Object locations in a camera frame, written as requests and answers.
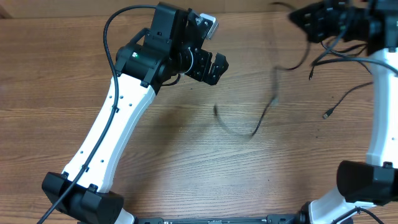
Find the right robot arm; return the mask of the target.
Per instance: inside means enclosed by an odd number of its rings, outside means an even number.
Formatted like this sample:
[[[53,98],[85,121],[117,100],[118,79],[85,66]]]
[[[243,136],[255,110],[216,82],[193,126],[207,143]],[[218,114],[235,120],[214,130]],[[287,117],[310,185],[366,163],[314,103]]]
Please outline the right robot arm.
[[[350,1],[320,1],[297,9],[289,19],[319,43],[337,40],[363,41],[367,56],[312,62],[320,66],[336,62],[369,63],[373,75],[373,131],[365,162],[342,161],[336,187],[322,198],[306,203],[296,223],[349,223],[359,212],[397,201],[397,1],[368,1],[365,8]]]

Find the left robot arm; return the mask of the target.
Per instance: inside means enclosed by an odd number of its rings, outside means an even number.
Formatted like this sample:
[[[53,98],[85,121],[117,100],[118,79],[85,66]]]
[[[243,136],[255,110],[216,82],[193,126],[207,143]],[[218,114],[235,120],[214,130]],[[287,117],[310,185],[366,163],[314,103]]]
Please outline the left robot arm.
[[[182,75],[215,85],[228,69],[224,55],[202,49],[218,28],[215,17],[164,2],[153,9],[151,26],[108,57],[109,91],[83,144],[61,173],[49,172],[42,182],[51,210],[79,223],[137,222],[111,191],[136,124],[160,89]]]

